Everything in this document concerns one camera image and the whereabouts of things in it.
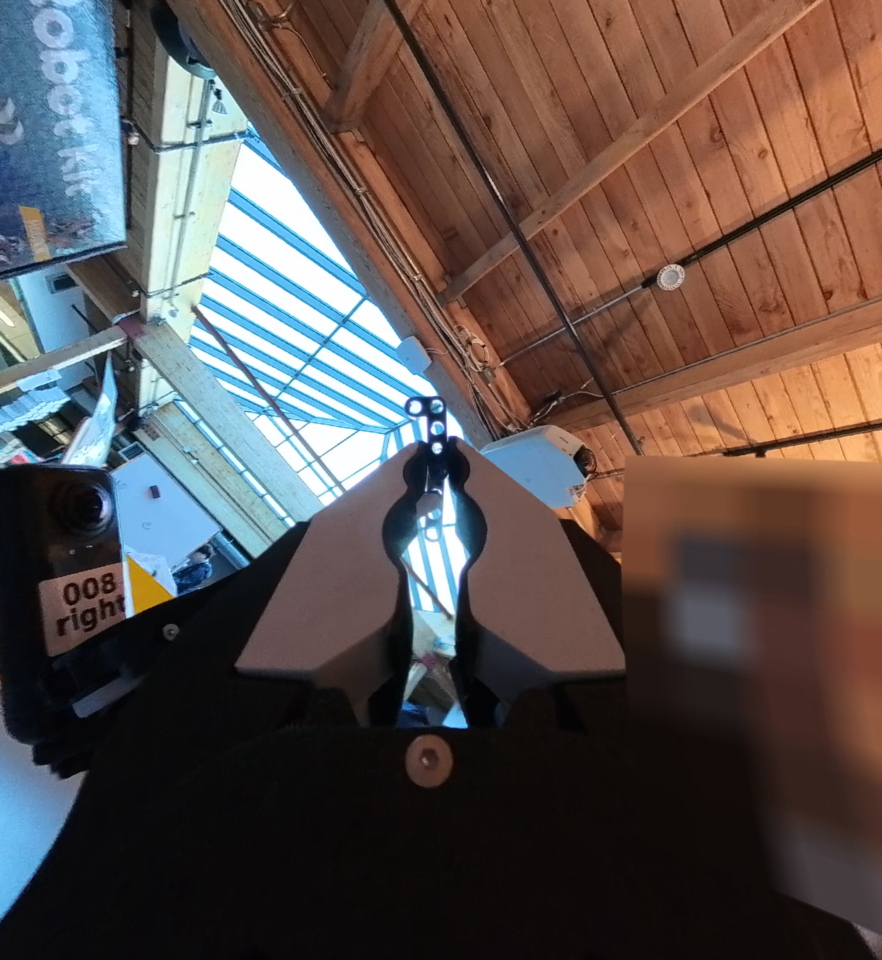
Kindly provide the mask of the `whiteboard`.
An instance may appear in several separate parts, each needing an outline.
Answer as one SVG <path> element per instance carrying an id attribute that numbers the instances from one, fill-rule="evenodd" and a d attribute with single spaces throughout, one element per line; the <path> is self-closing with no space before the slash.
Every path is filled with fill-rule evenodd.
<path id="1" fill-rule="evenodd" d="M 171 570 L 221 533 L 220 524 L 149 453 L 111 472 L 122 546 Z"/>

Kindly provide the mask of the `robot kit box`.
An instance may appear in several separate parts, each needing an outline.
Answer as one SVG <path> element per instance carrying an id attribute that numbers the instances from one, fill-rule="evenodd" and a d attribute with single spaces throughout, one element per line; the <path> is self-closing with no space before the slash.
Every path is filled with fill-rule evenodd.
<path id="1" fill-rule="evenodd" d="M 113 5 L 0 1 L 0 282 L 126 244 Z"/>

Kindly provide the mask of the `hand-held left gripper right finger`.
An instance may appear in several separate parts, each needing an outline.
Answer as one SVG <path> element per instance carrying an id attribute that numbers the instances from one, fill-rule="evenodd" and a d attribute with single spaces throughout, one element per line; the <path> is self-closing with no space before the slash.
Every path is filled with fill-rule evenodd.
<path id="1" fill-rule="evenodd" d="M 620 681 L 622 643 L 568 527 L 460 439 L 449 442 L 458 581 L 451 677 L 469 726 L 499 726 L 531 690 Z"/>

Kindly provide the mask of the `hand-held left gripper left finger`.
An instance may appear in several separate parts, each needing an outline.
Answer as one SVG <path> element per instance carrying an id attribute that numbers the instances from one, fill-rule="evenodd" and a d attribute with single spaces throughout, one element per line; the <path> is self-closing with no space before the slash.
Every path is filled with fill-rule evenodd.
<path id="1" fill-rule="evenodd" d="M 339 690 L 363 726 L 394 727 L 412 661 L 410 578 L 421 445 L 405 446 L 308 523 L 235 662 L 255 678 Z"/>

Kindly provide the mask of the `glass skylight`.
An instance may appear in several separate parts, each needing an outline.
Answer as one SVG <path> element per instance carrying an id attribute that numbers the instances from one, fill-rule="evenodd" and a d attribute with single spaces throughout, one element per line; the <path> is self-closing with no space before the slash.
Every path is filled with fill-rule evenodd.
<path id="1" fill-rule="evenodd" d="M 436 393 L 293 181 L 250 126 L 188 339 L 322 506 L 423 442 L 406 402 Z"/>

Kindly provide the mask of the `black building beam with pin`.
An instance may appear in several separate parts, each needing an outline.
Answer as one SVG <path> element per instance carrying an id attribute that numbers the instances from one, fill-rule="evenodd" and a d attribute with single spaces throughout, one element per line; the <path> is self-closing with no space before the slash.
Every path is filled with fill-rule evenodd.
<path id="1" fill-rule="evenodd" d="M 424 479 L 415 515 L 428 543 L 439 543 L 443 534 L 445 488 L 449 474 L 447 403 L 438 395 L 416 395 L 404 406 L 405 413 L 421 431 Z"/>

